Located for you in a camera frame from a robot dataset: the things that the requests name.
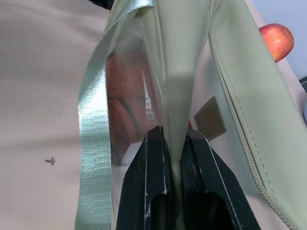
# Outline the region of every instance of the apple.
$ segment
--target apple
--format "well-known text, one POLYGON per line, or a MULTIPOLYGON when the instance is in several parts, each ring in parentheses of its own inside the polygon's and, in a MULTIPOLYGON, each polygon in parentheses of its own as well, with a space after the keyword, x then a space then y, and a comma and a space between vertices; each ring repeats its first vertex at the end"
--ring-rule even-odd
POLYGON ((290 30, 280 24, 272 23, 259 28, 275 62, 285 58, 294 46, 294 38, 290 30))

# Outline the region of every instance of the light green bag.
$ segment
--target light green bag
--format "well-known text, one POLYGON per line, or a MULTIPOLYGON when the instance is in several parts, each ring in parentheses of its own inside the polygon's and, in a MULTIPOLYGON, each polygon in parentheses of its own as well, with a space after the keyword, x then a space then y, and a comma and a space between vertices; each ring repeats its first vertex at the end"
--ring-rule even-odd
MULTIPOLYGON (((204 12, 208 14, 207 25, 211 29, 209 36, 204 36, 204 41, 208 40, 212 52, 210 65, 215 68, 206 71, 206 74, 198 74, 196 78, 202 78, 209 86, 214 84, 211 94, 215 96, 221 109, 227 130, 225 137, 232 138, 231 143, 236 146, 229 147, 229 155, 234 164, 243 162, 244 157, 246 158, 244 164, 237 164, 240 174, 236 176, 247 193, 249 187, 253 186, 250 183, 253 179, 258 191, 291 230, 305 230, 306 128, 245 1, 207 1, 208 8, 204 12), (244 175, 247 168, 251 177, 244 175)), ((157 90, 162 87, 159 76, 164 71, 161 61, 163 49, 158 42, 161 31, 157 25, 164 22, 159 21, 154 8, 154 0, 115 0, 104 38, 86 68, 79 98, 82 152, 80 197, 75 226, 77 230, 110 229, 112 218, 112 227, 115 227, 111 207, 106 61, 114 50, 121 31, 127 29, 127 22, 133 21, 136 16, 140 21, 153 22, 150 34, 145 34, 143 40, 146 43, 149 36, 151 39, 157 38, 156 47, 151 49, 156 52, 146 55, 156 79, 155 93, 162 113, 164 106, 168 105, 163 100, 163 90, 157 90)), ((182 130, 187 126, 189 111, 189 106, 182 106, 182 130)), ((171 119, 174 117, 171 113, 163 116, 164 126, 168 127, 169 135, 174 137, 178 132, 165 121, 167 116, 171 119)), ((212 140, 211 144, 225 145, 219 143, 218 138, 212 140)))

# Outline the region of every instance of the beige surface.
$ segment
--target beige surface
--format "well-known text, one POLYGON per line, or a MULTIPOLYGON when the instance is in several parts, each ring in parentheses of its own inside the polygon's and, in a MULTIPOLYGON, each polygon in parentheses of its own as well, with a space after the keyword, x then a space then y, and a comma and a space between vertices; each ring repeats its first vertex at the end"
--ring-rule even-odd
MULTIPOLYGON (((73 229, 77 94, 106 20, 87 0, 0 0, 1 230, 73 229)), ((263 230, 287 229, 261 198, 248 200, 263 230)))

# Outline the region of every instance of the zipper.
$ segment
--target zipper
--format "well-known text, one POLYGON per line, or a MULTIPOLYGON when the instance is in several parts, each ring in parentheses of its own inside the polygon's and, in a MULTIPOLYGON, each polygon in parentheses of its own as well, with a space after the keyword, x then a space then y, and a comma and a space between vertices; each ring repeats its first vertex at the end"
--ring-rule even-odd
POLYGON ((257 186, 258 190, 260 191, 261 195, 263 196, 263 198, 270 205, 270 207, 274 210, 274 212, 279 216, 279 218, 287 225, 287 227, 290 230, 297 230, 298 228, 296 227, 296 225, 287 217, 287 215, 284 213, 284 211, 281 209, 281 207, 278 204, 276 204, 275 201, 269 196, 269 194, 267 193, 267 191, 266 191, 266 189, 263 185, 261 176, 259 174, 259 171, 258 171, 257 166, 255 164, 253 155, 250 151, 249 144, 248 144, 247 139, 245 137, 245 133, 244 133, 243 128, 241 126, 240 120, 237 116, 236 109, 235 109, 234 104, 231 100, 228 88, 226 86, 222 72, 220 70, 220 65, 219 65, 219 62, 216 58, 215 51, 214 51, 213 35, 212 35, 211 32, 209 32, 208 40, 209 40, 209 46, 210 46, 210 50, 211 50, 212 57, 213 57, 214 66, 215 66, 215 69, 217 71, 217 74, 218 74, 218 77, 219 77, 219 80, 220 80, 220 84, 221 84, 221 87, 222 87, 222 90, 223 90, 224 98, 226 100, 228 110, 231 114, 231 118, 232 118, 233 123, 235 125, 236 133, 239 137, 240 145, 241 145, 242 150, 244 152, 244 155, 245 155, 245 158, 246 158, 246 161, 247 161, 247 164, 248 164, 248 168, 249 168, 251 176, 254 180, 254 183, 256 184, 256 186, 257 186))

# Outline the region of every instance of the brown object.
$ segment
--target brown object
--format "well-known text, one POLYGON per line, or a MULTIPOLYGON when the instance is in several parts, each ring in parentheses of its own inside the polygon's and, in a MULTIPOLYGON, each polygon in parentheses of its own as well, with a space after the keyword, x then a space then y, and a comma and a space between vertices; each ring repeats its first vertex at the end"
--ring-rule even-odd
POLYGON ((215 97, 212 97, 195 114, 194 120, 197 130, 208 139, 208 141, 226 132, 220 110, 215 97))
POLYGON ((144 81, 157 125, 160 124, 159 110, 147 59, 139 54, 127 54, 113 56, 107 61, 106 83, 113 159, 121 159, 132 143, 141 141, 155 126, 146 120, 144 81))

